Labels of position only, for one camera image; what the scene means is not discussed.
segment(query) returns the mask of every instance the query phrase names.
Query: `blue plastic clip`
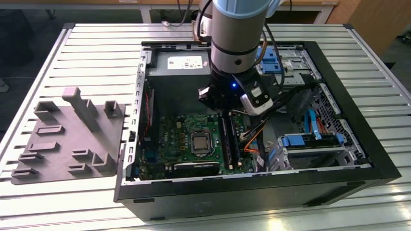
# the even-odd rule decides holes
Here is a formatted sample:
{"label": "blue plastic clip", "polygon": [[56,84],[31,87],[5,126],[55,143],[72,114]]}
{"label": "blue plastic clip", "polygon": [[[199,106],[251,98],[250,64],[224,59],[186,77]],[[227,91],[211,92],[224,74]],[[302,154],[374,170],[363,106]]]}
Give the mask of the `blue plastic clip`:
{"label": "blue plastic clip", "polygon": [[290,146],[290,142],[288,142],[287,137],[283,137],[283,138],[282,138],[282,141],[283,141],[283,147]]}
{"label": "blue plastic clip", "polygon": [[287,136],[288,142],[291,146],[304,146],[306,142],[302,135],[291,135]]}
{"label": "blue plastic clip", "polygon": [[[256,57],[262,54],[262,48],[258,48]],[[264,74],[278,74],[282,73],[280,65],[278,63],[278,58],[272,47],[267,47],[266,53],[263,56],[262,64],[262,72]]]}
{"label": "blue plastic clip", "polygon": [[272,159],[274,155],[275,155],[275,149],[272,149],[272,151],[271,151],[271,153],[270,153],[268,160]]}
{"label": "blue plastic clip", "polygon": [[336,133],[336,140],[339,141],[339,144],[343,145],[344,144],[344,136],[340,133]]}

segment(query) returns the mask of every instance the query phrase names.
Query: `cable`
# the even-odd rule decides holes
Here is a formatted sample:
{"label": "cable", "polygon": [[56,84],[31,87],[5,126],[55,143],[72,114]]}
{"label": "cable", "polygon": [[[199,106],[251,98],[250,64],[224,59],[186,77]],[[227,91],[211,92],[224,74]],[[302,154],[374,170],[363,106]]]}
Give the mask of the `cable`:
{"label": "cable", "polygon": [[283,66],[283,62],[282,62],[280,53],[278,52],[278,47],[276,47],[276,44],[275,44],[275,38],[274,38],[274,35],[272,35],[271,30],[270,30],[267,22],[264,22],[264,27],[266,27],[266,30],[267,30],[267,33],[268,33],[268,36],[270,36],[270,39],[271,39],[271,43],[272,43],[272,46],[274,46],[278,63],[279,63],[279,66],[280,66],[282,81],[280,81],[280,84],[279,84],[279,88],[282,89],[283,85],[284,85],[284,81],[286,81],[284,66]]}
{"label": "cable", "polygon": [[290,10],[288,10],[288,14],[291,14],[292,11],[292,0],[290,0]]}
{"label": "cable", "polygon": [[180,17],[183,18],[183,11],[182,11],[180,0],[178,0],[178,6],[179,6]]}
{"label": "cable", "polygon": [[251,140],[248,141],[246,147],[244,147],[244,151],[248,149],[248,146],[251,145],[252,141],[256,139],[256,136],[259,135],[259,133],[263,131],[263,128],[260,128],[260,130],[255,133],[254,137],[251,138]]}
{"label": "cable", "polygon": [[262,54],[259,55],[259,58],[258,58],[258,60],[255,61],[255,66],[259,65],[259,63],[262,62],[262,60],[263,60],[263,58],[264,58],[267,46],[268,46],[267,36],[266,36],[264,30],[263,30],[263,38],[264,38],[264,43],[263,43],[263,47],[262,47]]}
{"label": "cable", "polygon": [[247,112],[243,112],[243,111],[240,111],[240,110],[231,110],[231,111],[232,111],[232,112],[238,112],[238,113],[244,114],[244,115],[248,115]]}
{"label": "cable", "polygon": [[146,110],[147,110],[147,126],[146,126],[146,130],[144,130],[140,141],[144,139],[147,131],[148,131],[148,127],[150,127],[150,106],[148,106],[148,94],[147,93],[146,93]]}
{"label": "cable", "polygon": [[183,16],[183,19],[182,19],[180,24],[179,24],[179,25],[174,25],[174,24],[171,24],[170,22],[163,21],[162,24],[163,24],[164,26],[180,27],[180,26],[183,25],[183,23],[184,23],[184,21],[186,21],[186,18],[187,18],[187,13],[188,13],[188,11],[190,11],[190,9],[191,9],[192,2],[194,2],[194,0],[190,0],[188,6],[187,6],[187,10],[186,10],[186,12],[184,12],[184,16]]}
{"label": "cable", "polygon": [[250,153],[259,153],[259,151],[256,149],[246,149],[244,151],[250,152]]}
{"label": "cable", "polygon": [[208,0],[208,2],[206,3],[204,5],[204,8],[200,12],[200,17],[199,17],[199,23],[198,23],[198,37],[199,37],[199,40],[202,41],[202,36],[200,36],[200,27],[202,27],[202,19],[203,19],[203,16],[204,16],[204,12],[210,6],[210,4],[212,3],[212,0]]}
{"label": "cable", "polygon": [[291,99],[291,97],[300,92],[302,90],[306,89],[311,89],[316,86],[316,83],[311,83],[303,86],[298,86],[294,87],[290,91],[287,91],[286,93],[283,93],[282,95],[279,95],[279,98],[274,100],[274,105],[272,107],[263,112],[260,118],[259,118],[259,123],[256,125],[252,126],[252,128],[250,129],[250,131],[247,131],[243,134],[243,137],[250,136],[250,134],[258,130],[267,122],[267,120],[270,119],[270,113],[275,112],[278,109],[280,109],[283,106],[286,106],[286,104],[288,103],[288,100]]}

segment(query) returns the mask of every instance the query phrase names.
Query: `black cable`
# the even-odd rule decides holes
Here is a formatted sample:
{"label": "black cable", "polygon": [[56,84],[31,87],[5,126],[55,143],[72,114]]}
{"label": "black cable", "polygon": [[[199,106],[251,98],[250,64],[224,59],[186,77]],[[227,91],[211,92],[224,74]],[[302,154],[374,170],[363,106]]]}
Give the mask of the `black cable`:
{"label": "black cable", "polygon": [[179,24],[179,25],[174,25],[174,24],[171,24],[170,22],[163,21],[162,23],[163,23],[164,26],[180,27],[180,26],[183,25],[183,23],[184,23],[184,21],[186,21],[186,18],[187,18],[187,13],[188,13],[188,11],[190,11],[190,9],[191,9],[192,2],[194,2],[194,0],[190,0],[190,1],[188,1],[187,10],[186,10],[186,12],[184,12],[184,16],[183,16],[183,19],[182,19],[180,24]]}
{"label": "black cable", "polygon": [[204,5],[204,8],[202,9],[202,13],[200,13],[200,17],[199,17],[199,23],[198,23],[198,37],[199,37],[199,40],[202,41],[202,35],[200,35],[200,27],[202,27],[202,19],[203,19],[203,16],[204,16],[204,12],[210,6],[210,4],[212,3],[212,0],[208,0],[208,2],[206,3]]}
{"label": "black cable", "polygon": [[282,61],[280,53],[278,52],[278,47],[276,47],[275,38],[274,38],[274,35],[272,35],[271,30],[270,30],[270,27],[268,27],[267,22],[264,22],[264,27],[266,27],[266,30],[267,30],[267,33],[268,33],[268,36],[270,36],[270,39],[271,39],[271,43],[272,43],[272,46],[274,46],[274,50],[275,50],[275,55],[276,55],[278,63],[279,63],[279,66],[280,66],[282,81],[280,81],[280,84],[279,84],[279,88],[280,88],[280,90],[282,90],[282,89],[283,89],[283,85],[284,85],[284,81],[286,81],[286,73],[284,73],[283,61]]}
{"label": "black cable", "polygon": [[274,105],[272,107],[263,112],[259,118],[259,123],[252,125],[250,130],[243,134],[243,137],[247,137],[254,131],[262,128],[264,126],[266,122],[270,119],[271,113],[275,112],[278,109],[280,109],[286,104],[288,103],[291,97],[299,93],[302,90],[307,90],[314,88],[318,85],[318,83],[310,83],[303,86],[294,87],[290,91],[279,95],[279,97],[274,100]]}
{"label": "black cable", "polygon": [[259,151],[259,155],[262,157],[262,159],[264,160],[264,165],[263,165],[263,170],[262,172],[266,171],[267,169],[267,165],[268,165],[268,154],[266,152],[266,148],[264,148],[264,135],[263,135],[263,131],[259,133],[258,137],[256,137],[256,145],[258,145],[258,151]]}
{"label": "black cable", "polygon": [[180,17],[183,18],[183,11],[182,11],[180,0],[178,0],[178,6],[179,6]]}
{"label": "black cable", "polygon": [[266,50],[267,50],[267,45],[268,45],[268,41],[267,41],[267,36],[266,36],[266,32],[263,30],[263,38],[264,38],[264,43],[263,43],[263,47],[262,47],[262,54],[258,58],[258,60],[255,61],[255,66],[259,65],[259,63],[263,60],[264,54],[266,54]]}

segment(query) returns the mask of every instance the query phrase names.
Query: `table leg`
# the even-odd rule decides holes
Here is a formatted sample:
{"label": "table leg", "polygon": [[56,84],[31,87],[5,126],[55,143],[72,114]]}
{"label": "table leg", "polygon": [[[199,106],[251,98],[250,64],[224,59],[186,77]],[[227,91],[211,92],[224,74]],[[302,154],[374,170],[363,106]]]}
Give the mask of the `table leg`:
{"label": "table leg", "polygon": [[139,9],[142,12],[143,23],[152,23],[152,17],[150,15],[150,5],[140,5]]}
{"label": "table leg", "polygon": [[331,15],[332,9],[334,9],[334,6],[323,6],[322,11],[316,15],[314,24],[326,24],[327,23],[327,19]]}
{"label": "table leg", "polygon": [[46,10],[46,13],[50,16],[50,19],[55,19],[56,18],[56,10],[54,10],[54,11]]}
{"label": "table leg", "polygon": [[9,89],[8,85],[0,78],[0,92],[8,92],[8,89]]}

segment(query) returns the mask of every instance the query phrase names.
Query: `aluminum extrusion table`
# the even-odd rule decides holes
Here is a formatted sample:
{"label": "aluminum extrusion table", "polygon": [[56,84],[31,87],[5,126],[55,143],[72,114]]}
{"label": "aluminum extrusion table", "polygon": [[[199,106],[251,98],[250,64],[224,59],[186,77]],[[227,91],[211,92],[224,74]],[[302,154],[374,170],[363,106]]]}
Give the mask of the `aluminum extrusion table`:
{"label": "aluminum extrusion table", "polygon": [[[402,178],[332,205],[144,223],[112,202],[116,177],[11,184],[39,101],[67,105],[64,86],[79,86],[95,104],[116,100],[132,111],[134,84],[144,40],[190,40],[191,25],[76,24],[63,29],[34,86],[0,143],[0,229],[160,230],[410,230],[411,97],[354,29],[342,25],[271,25],[278,40],[312,40],[399,168]],[[126,118],[123,140],[128,138]]]}

